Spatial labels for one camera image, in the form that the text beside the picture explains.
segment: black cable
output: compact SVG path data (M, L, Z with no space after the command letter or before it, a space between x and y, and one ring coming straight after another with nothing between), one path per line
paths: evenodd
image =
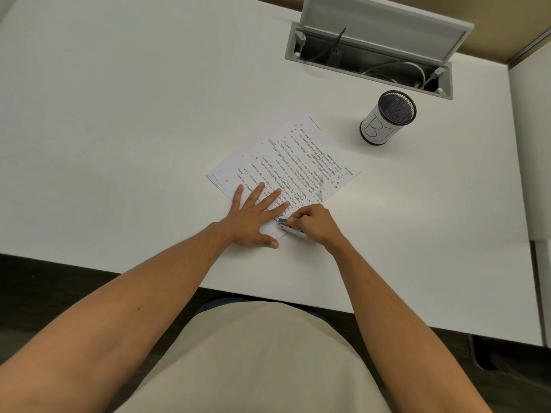
M325 50L322 50L319 54L315 55L313 58L310 58L310 59L303 59L304 61L308 61L308 62L313 62L315 61L316 59L322 57L323 55L327 54L328 52L331 51L331 49L333 49L335 46L337 46L339 44L339 42L341 41L341 37L344 33L344 31L346 30L346 27L344 29L342 29L342 32L339 34L339 36L337 36L333 42L333 45L329 46L327 49Z

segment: pen holder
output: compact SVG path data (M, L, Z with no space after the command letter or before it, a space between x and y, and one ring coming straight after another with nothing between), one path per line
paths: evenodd
M401 91L387 91L360 124L360 135L371 145L383 145L417 115L413 100Z

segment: white desk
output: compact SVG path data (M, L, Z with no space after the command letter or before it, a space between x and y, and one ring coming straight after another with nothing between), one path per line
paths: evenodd
M302 110L363 173L327 202L430 325L541 344L505 66L457 54L453 101L358 133L388 85L286 61L300 13L254 0L17 0L0 25L0 252L122 272L222 218L205 177ZM287 235L203 286L351 311L334 262Z

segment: floor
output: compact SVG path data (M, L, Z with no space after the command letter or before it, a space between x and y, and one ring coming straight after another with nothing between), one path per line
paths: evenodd
M115 274L110 272L0 254L0 364L61 312L114 277ZM119 391L108 411L113 411L130 397L196 310L204 302L222 294L225 293L201 288L197 290L189 304L153 347L147 359ZM369 358L354 315L325 309L317 311L361 355L391 408L395 410ZM434 332L456 357L494 412L551 411L549 387L527 382L502 371L482 370L472 362L468 335L442 329L434 329ZM518 344L515 346L515 353L519 351L528 355L537 353L540 356L543 353L547 356L547 351L551 350ZM538 363L537 357L534 362L536 366L543 365Z

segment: stack of papers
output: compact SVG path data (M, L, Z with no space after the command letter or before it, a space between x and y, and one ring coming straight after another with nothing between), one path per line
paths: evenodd
M307 113L268 138L245 146L207 177L230 201L238 185L243 184L241 205L260 182L265 183L265 189L258 201L281 188L268 209L288 201L290 205L281 217L289 217L301 207L324 203L360 172L354 159ZM260 231L275 239L285 235L275 220Z

